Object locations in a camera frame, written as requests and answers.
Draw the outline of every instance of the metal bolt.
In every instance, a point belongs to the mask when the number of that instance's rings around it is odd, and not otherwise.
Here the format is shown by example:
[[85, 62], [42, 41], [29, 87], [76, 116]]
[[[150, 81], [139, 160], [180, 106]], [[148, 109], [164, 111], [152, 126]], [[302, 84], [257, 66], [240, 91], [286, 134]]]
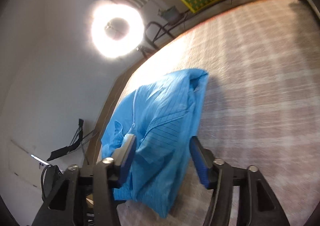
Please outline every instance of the metal bolt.
[[78, 165], [75, 165], [75, 164], [68, 166], [68, 170], [69, 170], [69, 171], [75, 171], [75, 170], [77, 170], [78, 168], [79, 168], [79, 166], [78, 166]]
[[113, 158], [112, 157], [106, 157], [102, 160], [102, 163], [104, 164], [111, 164], [113, 163]]
[[255, 165], [250, 165], [248, 168], [251, 172], [257, 172], [259, 169]]
[[217, 164], [217, 165], [223, 165], [224, 164], [224, 161], [222, 159], [220, 159], [220, 158], [215, 159], [213, 162], [215, 164]]

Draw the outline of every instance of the white light strip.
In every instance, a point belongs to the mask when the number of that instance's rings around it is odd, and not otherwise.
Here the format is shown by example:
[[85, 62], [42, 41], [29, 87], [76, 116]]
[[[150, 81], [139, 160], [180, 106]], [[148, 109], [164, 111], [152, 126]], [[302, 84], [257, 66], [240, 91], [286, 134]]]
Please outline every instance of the white light strip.
[[31, 155], [31, 156], [32, 156], [34, 159], [36, 159], [36, 160], [38, 160], [39, 162], [41, 162], [42, 164], [44, 164], [44, 165], [50, 165], [49, 163], [41, 160], [39, 157], [36, 157], [36, 156], [34, 156], [34, 155]]

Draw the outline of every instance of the folded blue garment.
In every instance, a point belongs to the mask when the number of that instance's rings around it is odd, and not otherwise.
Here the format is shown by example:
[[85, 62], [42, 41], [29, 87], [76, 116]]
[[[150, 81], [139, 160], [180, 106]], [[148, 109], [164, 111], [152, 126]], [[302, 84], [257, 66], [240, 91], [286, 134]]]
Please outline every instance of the folded blue garment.
[[140, 201], [165, 218], [173, 205], [190, 158], [189, 140], [200, 122], [208, 74], [186, 69], [143, 85], [119, 104], [101, 139], [102, 158], [137, 138], [127, 181], [115, 200]]

